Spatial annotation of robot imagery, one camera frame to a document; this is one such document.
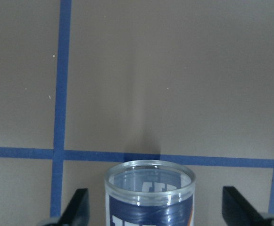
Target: blue label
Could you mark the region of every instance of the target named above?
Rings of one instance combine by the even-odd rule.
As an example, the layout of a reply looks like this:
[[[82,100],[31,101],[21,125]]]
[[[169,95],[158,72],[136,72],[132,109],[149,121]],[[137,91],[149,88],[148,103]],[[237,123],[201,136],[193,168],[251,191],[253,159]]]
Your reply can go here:
[[[193,196],[172,205],[138,206],[109,197],[110,226],[189,226]]]

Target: gray surface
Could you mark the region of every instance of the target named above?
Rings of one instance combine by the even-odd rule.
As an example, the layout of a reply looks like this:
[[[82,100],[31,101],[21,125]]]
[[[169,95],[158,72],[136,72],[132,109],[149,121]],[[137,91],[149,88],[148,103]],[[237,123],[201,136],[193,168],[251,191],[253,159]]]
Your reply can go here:
[[[274,1],[72,3],[66,149],[274,157]]]
[[[89,226],[105,225],[103,177],[110,162],[65,161],[62,209],[77,188],[89,188]],[[259,211],[268,211],[272,169],[190,166],[197,176],[195,226],[225,226],[221,216],[223,186],[235,186]]]
[[[0,146],[53,147],[58,20],[57,0],[0,0]]]
[[[35,226],[50,217],[49,160],[0,158],[0,226]]]

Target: transparent container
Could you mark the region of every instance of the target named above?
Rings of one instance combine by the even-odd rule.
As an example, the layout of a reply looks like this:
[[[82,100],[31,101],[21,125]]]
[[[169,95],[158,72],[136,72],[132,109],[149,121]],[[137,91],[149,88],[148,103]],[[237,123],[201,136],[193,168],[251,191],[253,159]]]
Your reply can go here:
[[[129,161],[105,175],[106,226],[192,226],[195,174],[168,161]]]

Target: cylindrical object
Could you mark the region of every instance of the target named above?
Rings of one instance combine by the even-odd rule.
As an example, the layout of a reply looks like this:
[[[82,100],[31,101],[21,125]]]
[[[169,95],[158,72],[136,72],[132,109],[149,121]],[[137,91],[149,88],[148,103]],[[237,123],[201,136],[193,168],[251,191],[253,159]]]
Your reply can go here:
[[[129,161],[105,175],[106,226],[193,226],[195,174],[168,161]]]

